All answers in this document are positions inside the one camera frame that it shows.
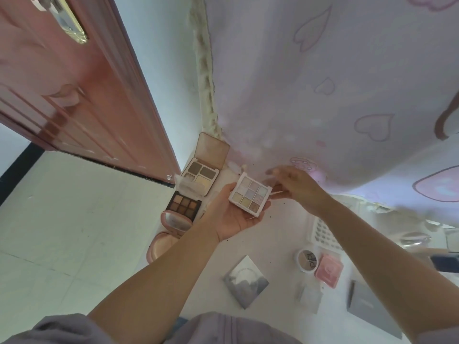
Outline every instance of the sleeve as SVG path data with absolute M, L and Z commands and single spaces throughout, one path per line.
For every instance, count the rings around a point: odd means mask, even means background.
M 45 317 L 30 331 L 16 334 L 3 344 L 115 344 L 83 314 Z
M 422 333 L 416 344 L 457 344 L 459 343 L 459 327 L 440 329 Z

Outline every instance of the red wooden door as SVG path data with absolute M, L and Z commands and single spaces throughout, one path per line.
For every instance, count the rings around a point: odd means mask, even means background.
M 177 161 L 110 0 L 68 2 L 85 44 L 31 0 L 0 0 L 3 117 L 57 150 L 172 183 Z

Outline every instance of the floor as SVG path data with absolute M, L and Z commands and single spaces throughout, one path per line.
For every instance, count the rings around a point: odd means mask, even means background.
M 173 192 L 45 152 L 0 206 L 0 342 L 91 311 L 133 274 Z

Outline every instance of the door handle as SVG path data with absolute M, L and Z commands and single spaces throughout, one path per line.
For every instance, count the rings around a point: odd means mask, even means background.
M 31 0 L 40 11 L 49 11 L 64 32 L 79 44 L 88 42 L 88 37 L 65 0 Z

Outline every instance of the forearm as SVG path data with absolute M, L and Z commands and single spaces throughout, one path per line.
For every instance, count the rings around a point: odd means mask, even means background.
M 459 326 L 459 288 L 332 201 L 321 218 L 411 341 Z
M 218 242 L 215 228 L 198 221 L 164 255 L 108 295 L 89 317 L 120 344 L 164 341 Z

